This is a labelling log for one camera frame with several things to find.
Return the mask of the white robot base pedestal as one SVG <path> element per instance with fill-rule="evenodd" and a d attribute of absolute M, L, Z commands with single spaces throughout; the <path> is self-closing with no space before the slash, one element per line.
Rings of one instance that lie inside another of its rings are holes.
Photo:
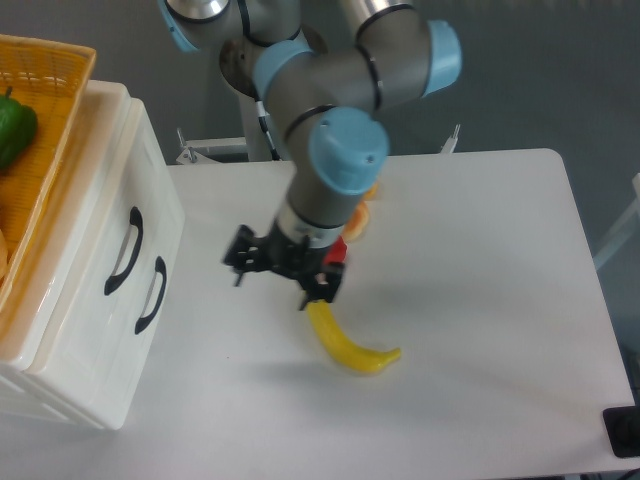
<path fill-rule="evenodd" d="M 298 1 L 160 1 L 169 34 L 183 52 L 212 48 L 226 84 L 236 93 L 250 161 L 278 160 L 261 95 L 253 82 L 269 46 L 301 35 Z"/>

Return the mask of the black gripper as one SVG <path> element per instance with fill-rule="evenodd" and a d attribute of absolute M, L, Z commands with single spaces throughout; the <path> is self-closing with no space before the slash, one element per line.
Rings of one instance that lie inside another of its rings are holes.
<path fill-rule="evenodd" d="M 236 275 L 235 287 L 241 285 L 246 273 L 263 272 L 265 267 L 296 281 L 304 292 L 299 307 L 303 311 L 309 303 L 332 303 L 341 286 L 345 264 L 322 265 L 324 257 L 325 249 L 312 248 L 309 236 L 296 243 L 273 222 L 265 237 L 257 237 L 249 226 L 240 225 L 222 262 Z"/>

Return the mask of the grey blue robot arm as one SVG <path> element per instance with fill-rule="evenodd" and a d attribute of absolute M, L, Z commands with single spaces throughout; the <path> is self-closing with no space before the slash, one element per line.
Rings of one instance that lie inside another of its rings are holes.
<path fill-rule="evenodd" d="M 390 142 L 376 111 L 452 85 L 462 69 L 455 30 L 409 1 L 345 1 L 351 48 L 315 52 L 278 42 L 258 57 L 254 85 L 295 174 L 270 231 L 241 226 L 224 263 L 237 276 L 270 271 L 297 282 L 305 302 L 332 301 L 344 265 L 327 254 L 374 185 Z"/>

